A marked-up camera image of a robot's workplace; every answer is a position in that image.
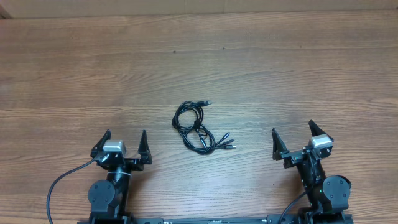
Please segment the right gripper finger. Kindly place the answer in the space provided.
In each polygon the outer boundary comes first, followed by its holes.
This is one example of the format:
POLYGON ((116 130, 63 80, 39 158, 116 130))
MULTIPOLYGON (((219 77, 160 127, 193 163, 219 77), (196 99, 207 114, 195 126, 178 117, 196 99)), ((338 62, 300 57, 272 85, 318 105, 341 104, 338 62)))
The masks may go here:
POLYGON ((279 133, 276 128, 272 129, 272 140, 273 140, 273 160, 281 160, 284 158, 284 154, 288 154, 289 150, 284 144, 283 140, 280 138, 279 133))
POLYGON ((322 130, 312 119, 308 122, 308 125, 310 127, 310 131, 313 137, 326 134, 330 138, 330 140, 333 141, 333 138, 324 130, 322 130))

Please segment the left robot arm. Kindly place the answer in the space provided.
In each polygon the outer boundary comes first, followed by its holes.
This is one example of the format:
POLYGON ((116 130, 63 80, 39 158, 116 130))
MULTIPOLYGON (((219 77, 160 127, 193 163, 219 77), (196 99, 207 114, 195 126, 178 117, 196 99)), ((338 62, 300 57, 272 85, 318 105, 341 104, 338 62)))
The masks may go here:
POLYGON ((146 164, 152 163, 146 131, 142 132, 137 152, 139 158, 127 158, 124 141, 112 140, 110 130, 92 148, 90 156, 107 171, 107 176, 88 191, 90 223, 137 223, 126 207, 132 173, 143 171, 146 164))

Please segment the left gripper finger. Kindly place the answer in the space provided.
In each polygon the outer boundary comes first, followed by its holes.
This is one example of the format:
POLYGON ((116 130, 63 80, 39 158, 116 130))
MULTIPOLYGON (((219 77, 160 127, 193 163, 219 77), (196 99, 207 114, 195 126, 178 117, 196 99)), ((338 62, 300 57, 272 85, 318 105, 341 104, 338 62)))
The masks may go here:
POLYGON ((147 132, 142 131, 141 140, 139 143, 138 153, 141 157, 143 164, 152 164, 152 154, 150 153, 149 145, 147 142, 147 132))
POLYGON ((103 151, 103 146, 105 145, 105 142, 110 139, 111 139, 111 131, 107 129, 103 137, 91 149, 90 156, 96 157, 99 152, 103 151))

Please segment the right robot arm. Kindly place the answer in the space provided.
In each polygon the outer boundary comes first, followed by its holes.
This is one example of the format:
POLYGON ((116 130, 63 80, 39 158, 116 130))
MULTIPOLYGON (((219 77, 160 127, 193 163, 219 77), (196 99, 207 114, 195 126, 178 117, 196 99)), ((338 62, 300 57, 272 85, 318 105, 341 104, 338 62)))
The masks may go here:
POLYGON ((353 224, 349 208, 351 182, 342 175, 326 176, 321 160, 331 155, 334 139, 314 121, 308 122, 312 137, 299 151, 290 152, 279 133, 272 129, 273 153, 284 167, 296 167, 304 192, 291 202, 280 215, 269 215, 278 223, 353 224))

